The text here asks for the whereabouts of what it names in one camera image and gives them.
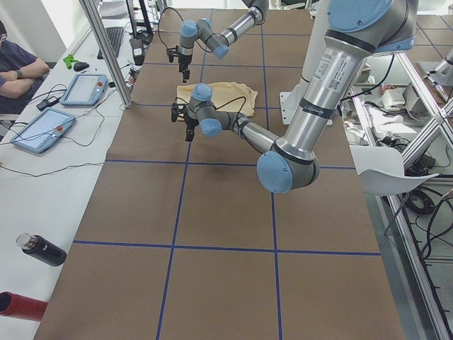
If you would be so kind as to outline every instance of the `keyboard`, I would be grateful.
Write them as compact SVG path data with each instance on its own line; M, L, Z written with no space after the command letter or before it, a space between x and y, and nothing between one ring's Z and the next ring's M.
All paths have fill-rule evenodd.
M107 27L105 29L107 36L110 39L110 44L112 45L113 52L115 56L118 57L120 54L120 46L122 43L122 36L125 34L125 29L123 27ZM98 52L98 59L104 59L102 56L102 51Z

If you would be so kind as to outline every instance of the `black bottle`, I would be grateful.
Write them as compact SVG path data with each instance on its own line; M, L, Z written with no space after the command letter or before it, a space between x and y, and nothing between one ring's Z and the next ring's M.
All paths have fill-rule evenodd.
M22 251L51 266L59 266L66 259L66 252L40 235L22 234L16 240Z

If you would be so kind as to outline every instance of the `computer mouse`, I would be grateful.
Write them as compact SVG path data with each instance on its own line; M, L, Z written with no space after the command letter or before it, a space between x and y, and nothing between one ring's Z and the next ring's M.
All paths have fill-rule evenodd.
M75 72L79 72L82 69L85 69L87 67L90 67L90 64L88 62L76 62L74 64L74 71Z

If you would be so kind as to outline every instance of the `cloth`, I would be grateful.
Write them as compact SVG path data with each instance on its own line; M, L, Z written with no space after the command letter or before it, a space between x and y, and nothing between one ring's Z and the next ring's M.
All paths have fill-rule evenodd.
M37 57L25 51L14 42L5 40L0 46L0 72L14 71L35 62ZM0 87L7 80L0 76ZM0 96L0 113L21 113L30 99L44 82L43 78L36 79L30 89L17 99Z
M212 89L212 99L211 101L214 103L214 106L218 108L219 106L224 105L225 103L229 102L232 99L244 96L246 97L246 103L244 104L243 108L241 109L243 99L238 99L222 108L221 111L228 111L228 112L238 112L241 109L241 112L248 117L253 116L255 113L255 99L258 95L258 92L252 90L245 84L237 84L237 83L212 83L208 84L211 86ZM184 99L185 101L189 101L192 95L192 90L197 86L197 84L187 85L187 86L178 86L176 88L177 97Z

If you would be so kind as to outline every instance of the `beige towel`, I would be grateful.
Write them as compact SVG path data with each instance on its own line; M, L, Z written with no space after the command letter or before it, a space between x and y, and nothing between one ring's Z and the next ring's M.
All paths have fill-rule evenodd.
M258 92L252 90L245 84L237 83L212 83L208 84L212 89L212 99L215 107L218 108L221 105L224 105L226 102L231 99L235 99L240 96L246 97L246 103L244 104L241 112L247 115L248 117L253 116L255 112L255 99L258 95ZM176 88L177 96L184 99L185 101L190 100L192 90L197 86L197 84L187 85L187 86L178 86ZM241 108L243 99L238 99L222 108L221 111L237 112Z

